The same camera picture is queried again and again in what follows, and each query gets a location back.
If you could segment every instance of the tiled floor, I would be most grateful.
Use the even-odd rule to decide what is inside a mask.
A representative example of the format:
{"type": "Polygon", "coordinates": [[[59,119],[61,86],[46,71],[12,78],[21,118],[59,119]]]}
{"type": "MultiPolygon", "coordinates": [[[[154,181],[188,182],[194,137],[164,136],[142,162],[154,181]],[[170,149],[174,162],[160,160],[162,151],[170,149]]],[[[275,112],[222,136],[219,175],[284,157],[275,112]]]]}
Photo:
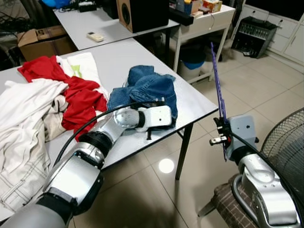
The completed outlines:
{"type": "MultiPolygon", "coordinates": [[[[252,115],[261,142],[278,121],[304,106],[303,74],[270,57],[255,60],[235,52],[218,67],[228,116],[252,115]]],[[[194,87],[217,102],[213,81],[194,87]]],[[[164,158],[177,163],[181,140],[173,135],[106,171],[92,208],[69,227],[226,228],[216,211],[197,217],[214,188],[237,172],[234,163],[224,162],[221,147],[209,146],[216,135],[214,116],[194,125],[180,181],[174,180],[175,169],[169,174],[159,169],[164,158]]]]}

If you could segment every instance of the cardboard box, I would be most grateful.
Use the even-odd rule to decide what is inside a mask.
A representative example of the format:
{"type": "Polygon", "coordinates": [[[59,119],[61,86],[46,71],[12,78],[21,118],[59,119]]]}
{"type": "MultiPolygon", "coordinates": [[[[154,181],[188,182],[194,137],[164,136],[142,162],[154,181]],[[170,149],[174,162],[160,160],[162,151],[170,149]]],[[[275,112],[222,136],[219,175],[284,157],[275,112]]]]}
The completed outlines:
{"type": "Polygon", "coordinates": [[[19,33],[18,40],[18,47],[26,61],[40,56],[51,57],[77,51],[61,25],[19,33]]]}
{"type": "Polygon", "coordinates": [[[222,1],[218,0],[203,0],[203,7],[210,9],[211,13],[215,13],[220,11],[222,3],[222,1]]]}

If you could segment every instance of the remote control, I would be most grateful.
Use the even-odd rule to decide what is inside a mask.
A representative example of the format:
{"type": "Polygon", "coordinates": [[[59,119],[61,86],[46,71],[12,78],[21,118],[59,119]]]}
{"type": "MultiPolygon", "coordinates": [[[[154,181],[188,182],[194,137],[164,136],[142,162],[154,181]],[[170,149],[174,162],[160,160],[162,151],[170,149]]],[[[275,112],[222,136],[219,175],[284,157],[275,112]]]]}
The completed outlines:
{"type": "Polygon", "coordinates": [[[100,42],[104,40],[104,37],[99,33],[88,32],[86,36],[96,42],[100,42]]]}

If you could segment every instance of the denim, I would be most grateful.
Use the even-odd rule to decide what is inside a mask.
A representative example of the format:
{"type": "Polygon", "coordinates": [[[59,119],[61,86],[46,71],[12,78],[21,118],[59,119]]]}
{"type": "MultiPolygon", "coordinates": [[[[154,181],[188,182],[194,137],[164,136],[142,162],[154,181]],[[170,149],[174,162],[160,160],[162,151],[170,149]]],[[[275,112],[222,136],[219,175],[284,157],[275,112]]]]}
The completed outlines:
{"type": "Polygon", "coordinates": [[[175,77],[160,75],[153,66],[134,66],[129,71],[126,87],[115,88],[107,103],[108,109],[131,102],[159,101],[165,99],[171,108],[172,118],[177,119],[176,94],[173,82],[175,77]]]}

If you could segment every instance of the table leg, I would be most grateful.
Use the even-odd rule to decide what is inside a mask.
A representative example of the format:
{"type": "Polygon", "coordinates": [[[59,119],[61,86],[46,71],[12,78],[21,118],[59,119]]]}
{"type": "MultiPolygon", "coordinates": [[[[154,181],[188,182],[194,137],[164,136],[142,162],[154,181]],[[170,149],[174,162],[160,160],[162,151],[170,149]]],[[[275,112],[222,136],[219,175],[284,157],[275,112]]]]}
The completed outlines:
{"type": "Polygon", "coordinates": [[[177,72],[177,66],[179,64],[179,57],[180,57],[180,48],[181,48],[181,30],[179,28],[178,38],[175,46],[174,65],[173,65],[174,72],[177,72]]]}
{"type": "Polygon", "coordinates": [[[179,162],[177,164],[177,169],[176,169],[176,174],[175,174],[175,179],[176,180],[179,180],[180,176],[181,176],[180,174],[181,174],[182,166],[184,164],[184,160],[185,160],[185,157],[186,157],[186,152],[187,152],[187,148],[188,148],[188,145],[189,145],[192,128],[193,128],[193,123],[190,123],[185,127],[185,132],[184,132],[184,136],[183,136],[182,144],[181,144],[181,149],[180,149],[179,162]]]}
{"type": "Polygon", "coordinates": [[[166,30],[166,44],[165,44],[165,63],[167,64],[167,66],[169,65],[170,34],[171,34],[171,29],[168,28],[166,30]]]}
{"type": "MultiPolygon", "coordinates": [[[[218,49],[217,56],[216,56],[216,61],[217,62],[219,60],[220,54],[222,53],[222,49],[223,49],[223,46],[224,46],[224,43],[225,43],[225,40],[226,40],[226,36],[227,36],[228,30],[229,30],[229,26],[227,28],[225,28],[223,36],[222,36],[222,39],[220,41],[220,44],[219,44],[219,47],[218,47],[219,49],[218,49]]],[[[214,72],[211,73],[211,75],[209,76],[208,80],[211,81],[213,78],[214,78],[214,72]]]]}

